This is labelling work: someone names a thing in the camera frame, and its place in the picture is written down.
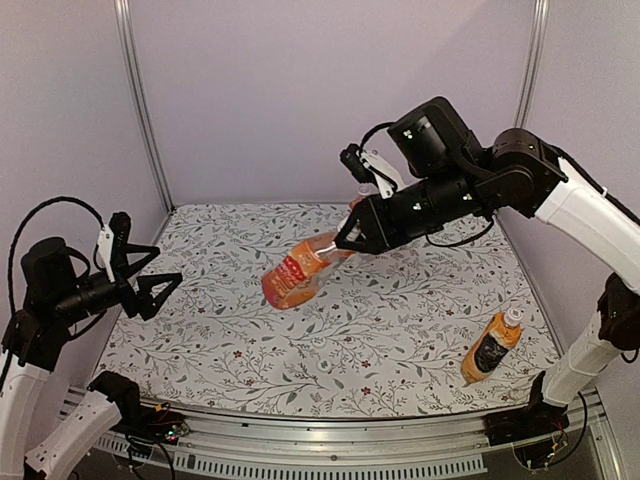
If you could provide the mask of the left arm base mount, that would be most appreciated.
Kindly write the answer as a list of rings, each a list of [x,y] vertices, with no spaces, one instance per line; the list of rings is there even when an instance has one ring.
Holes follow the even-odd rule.
[[[170,402],[143,405],[139,385],[123,375],[103,371],[89,383],[88,390],[100,392],[116,404],[121,414],[117,432],[171,445],[190,432],[185,415]]]

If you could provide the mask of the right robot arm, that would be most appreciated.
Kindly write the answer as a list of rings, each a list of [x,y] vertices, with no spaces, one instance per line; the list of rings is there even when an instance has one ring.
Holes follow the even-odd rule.
[[[483,147],[444,97],[382,126],[409,166],[405,185],[363,144],[341,162],[378,191],[356,202],[336,245],[382,254],[467,215],[491,219],[509,207],[575,240],[611,270],[596,311],[569,350],[539,377],[517,427],[537,436],[619,354],[639,346],[639,221],[562,149],[521,128]]]

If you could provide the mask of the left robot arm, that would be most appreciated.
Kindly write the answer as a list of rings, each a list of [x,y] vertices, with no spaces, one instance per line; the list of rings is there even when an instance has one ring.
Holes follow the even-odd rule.
[[[107,431],[164,449],[177,440],[166,420],[140,403],[136,382],[99,374],[83,400],[36,447],[27,436],[43,387],[63,348],[94,328],[113,307],[130,317],[154,318],[183,280],[179,273],[142,274],[159,256],[155,246],[129,241],[131,219],[116,212],[104,220],[85,201],[58,196],[34,207],[18,227],[45,208],[68,203],[91,214],[99,235],[91,258],[59,237],[35,243],[20,264],[26,282],[23,305],[8,297],[10,320],[1,341],[1,476],[64,479]]]

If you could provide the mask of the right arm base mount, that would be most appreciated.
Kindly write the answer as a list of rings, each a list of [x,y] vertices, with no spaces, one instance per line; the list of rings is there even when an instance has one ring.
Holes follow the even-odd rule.
[[[542,392],[545,373],[536,376],[525,406],[486,414],[484,433],[491,446],[524,441],[516,447],[517,462],[529,470],[547,468],[556,458],[564,429],[569,426],[568,405],[549,403]]]

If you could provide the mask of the orange tea bottle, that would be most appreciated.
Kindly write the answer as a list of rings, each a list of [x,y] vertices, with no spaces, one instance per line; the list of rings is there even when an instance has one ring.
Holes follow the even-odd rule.
[[[332,270],[354,255],[337,247],[336,236],[336,232],[328,232],[300,242],[263,275],[262,292],[272,307],[288,310],[311,300]]]
[[[349,204],[349,209],[353,210],[360,201],[364,200],[367,196],[371,195],[373,192],[374,190],[369,184],[361,184],[358,187],[356,197]]]

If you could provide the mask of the white bottle cap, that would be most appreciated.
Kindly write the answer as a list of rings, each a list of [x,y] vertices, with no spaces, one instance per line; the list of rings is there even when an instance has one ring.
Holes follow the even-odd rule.
[[[316,348],[324,348],[327,345],[326,339],[319,337],[319,338],[314,338],[313,339],[313,345]]]
[[[329,373],[332,370],[332,364],[328,361],[322,360],[318,362],[317,368],[323,373]]]

